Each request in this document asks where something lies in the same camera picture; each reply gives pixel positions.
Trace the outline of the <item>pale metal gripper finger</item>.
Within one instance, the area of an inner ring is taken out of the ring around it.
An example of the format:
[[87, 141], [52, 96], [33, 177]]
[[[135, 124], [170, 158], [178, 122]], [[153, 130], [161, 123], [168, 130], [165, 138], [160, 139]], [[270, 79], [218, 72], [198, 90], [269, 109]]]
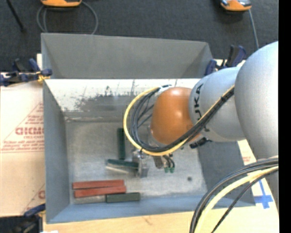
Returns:
[[106, 166], [106, 169], [109, 171], [119, 173], [119, 174], [126, 174], [126, 175], [134, 176], [137, 178], [146, 178], [149, 172], [148, 167], [134, 169], [134, 168], [128, 168], [128, 167]]
[[141, 150], [135, 150], [132, 152], [132, 161], [137, 163], [139, 166], [144, 164], [145, 156]]

